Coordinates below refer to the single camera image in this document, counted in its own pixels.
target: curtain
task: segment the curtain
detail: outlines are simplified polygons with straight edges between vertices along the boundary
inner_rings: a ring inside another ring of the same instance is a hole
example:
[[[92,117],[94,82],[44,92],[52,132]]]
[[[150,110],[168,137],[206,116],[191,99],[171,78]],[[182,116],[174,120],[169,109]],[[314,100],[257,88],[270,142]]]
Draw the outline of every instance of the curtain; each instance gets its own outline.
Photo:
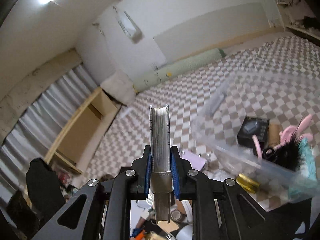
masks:
[[[1,206],[16,190],[24,190],[31,160],[44,158],[61,129],[96,88],[80,65],[59,78],[27,108],[0,149]]]

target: silver pivot bolt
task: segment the silver pivot bolt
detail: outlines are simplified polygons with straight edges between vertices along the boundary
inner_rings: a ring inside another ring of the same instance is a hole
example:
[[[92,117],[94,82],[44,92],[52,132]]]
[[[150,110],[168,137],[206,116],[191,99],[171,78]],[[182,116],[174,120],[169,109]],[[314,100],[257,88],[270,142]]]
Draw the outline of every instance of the silver pivot bolt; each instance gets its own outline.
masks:
[[[98,180],[97,179],[90,179],[88,181],[88,184],[89,184],[90,187],[94,187],[94,186],[96,186],[98,184]]]
[[[135,172],[134,170],[127,170],[127,171],[125,172],[125,174],[126,174],[127,176],[134,176],[134,175],[136,174],[136,172]]]
[[[198,175],[198,171],[197,170],[189,170],[188,173],[189,173],[190,176]]]
[[[236,182],[234,181],[234,179],[227,179],[226,184],[228,186],[234,186],[236,184]]]

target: brown cylinder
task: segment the brown cylinder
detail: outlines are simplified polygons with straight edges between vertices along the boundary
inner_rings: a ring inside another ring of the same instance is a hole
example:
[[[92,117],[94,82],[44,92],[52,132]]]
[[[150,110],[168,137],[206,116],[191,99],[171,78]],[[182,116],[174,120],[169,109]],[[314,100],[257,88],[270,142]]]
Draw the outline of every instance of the brown cylinder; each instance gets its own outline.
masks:
[[[280,144],[280,125],[276,123],[269,124],[269,146],[274,147]]]

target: black product box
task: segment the black product box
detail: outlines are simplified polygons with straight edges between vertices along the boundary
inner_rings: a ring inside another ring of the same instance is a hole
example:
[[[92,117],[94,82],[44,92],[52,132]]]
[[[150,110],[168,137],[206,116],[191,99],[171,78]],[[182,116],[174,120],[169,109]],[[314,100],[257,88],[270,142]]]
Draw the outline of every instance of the black product box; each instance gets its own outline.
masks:
[[[260,148],[263,150],[268,143],[269,121],[269,119],[246,116],[237,135],[238,144],[252,148],[254,154],[257,155],[252,135],[257,136]]]

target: clear plastic container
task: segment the clear plastic container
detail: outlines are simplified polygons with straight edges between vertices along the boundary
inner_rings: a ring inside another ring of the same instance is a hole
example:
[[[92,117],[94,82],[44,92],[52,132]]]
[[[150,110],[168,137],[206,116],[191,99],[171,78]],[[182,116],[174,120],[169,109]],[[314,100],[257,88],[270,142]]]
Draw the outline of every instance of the clear plastic container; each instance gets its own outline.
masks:
[[[314,121],[304,132],[314,135],[310,145],[317,150],[320,146],[319,95],[320,82],[316,80],[279,73],[237,72],[227,77],[211,95],[191,123],[191,132],[196,140],[214,150],[224,170],[235,176],[243,173],[274,195],[288,197],[288,201],[301,201],[320,193],[318,179],[258,160],[252,149],[237,144],[236,137],[246,115],[268,118],[283,130],[289,125],[298,125],[307,114],[313,114]],[[299,193],[288,196],[288,188]]]

